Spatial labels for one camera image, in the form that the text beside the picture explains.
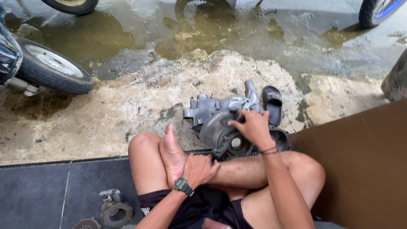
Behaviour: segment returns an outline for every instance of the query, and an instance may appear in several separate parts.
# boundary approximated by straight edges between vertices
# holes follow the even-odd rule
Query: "black string bracelet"
[[[277,146],[275,146],[275,147],[273,147],[273,148],[270,148],[270,149],[268,149],[268,150],[265,150],[265,151],[259,151],[259,153],[262,154],[262,155],[277,154],[277,153],[278,153],[278,150],[277,150],[276,148],[277,148]]]

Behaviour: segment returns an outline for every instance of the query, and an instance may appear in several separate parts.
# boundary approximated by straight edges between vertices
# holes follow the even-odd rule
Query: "dark floor tile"
[[[0,169],[0,227],[59,228],[68,168],[59,164]]]
[[[71,164],[61,229],[71,229],[80,219],[88,217],[96,218],[103,229],[110,228],[100,218],[103,197],[99,193],[108,189],[120,190],[123,201],[133,207],[133,220],[128,224],[137,224],[143,214],[129,160],[111,159]]]

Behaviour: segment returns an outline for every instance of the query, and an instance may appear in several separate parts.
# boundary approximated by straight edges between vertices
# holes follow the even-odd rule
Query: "hand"
[[[248,111],[242,109],[237,120],[230,120],[229,126],[235,127],[247,140],[257,146],[260,151],[275,147],[276,143],[270,136],[269,112]]]
[[[198,186],[212,179],[220,168],[218,161],[212,165],[212,155],[204,156],[189,154],[184,166],[184,178],[188,185],[195,190]]]

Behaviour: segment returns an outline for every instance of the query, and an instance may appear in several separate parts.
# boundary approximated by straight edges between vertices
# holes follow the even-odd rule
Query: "white wheel rim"
[[[25,48],[29,53],[31,53],[31,55],[51,68],[73,77],[83,77],[81,70],[71,64],[65,58],[38,46],[28,44],[25,46]]]
[[[55,0],[55,1],[69,7],[77,7],[83,5],[86,2],[86,0]]]

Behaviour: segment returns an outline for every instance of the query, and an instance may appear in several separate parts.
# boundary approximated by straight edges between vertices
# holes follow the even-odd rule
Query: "concrete floor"
[[[35,27],[33,40],[101,81],[81,96],[49,90],[24,97],[4,89],[0,165],[126,155],[135,134],[163,135],[169,122],[183,149],[205,148],[182,109],[202,92],[243,96],[247,79],[259,93],[266,85],[280,89],[279,127],[290,133],[380,106],[388,102],[381,81],[407,33],[407,6],[361,30],[359,1],[265,0],[261,8],[238,1],[193,26],[177,22],[169,0],[107,0],[79,18],[40,1],[20,2],[24,7],[0,0],[14,12],[6,21],[13,32],[24,23]]]

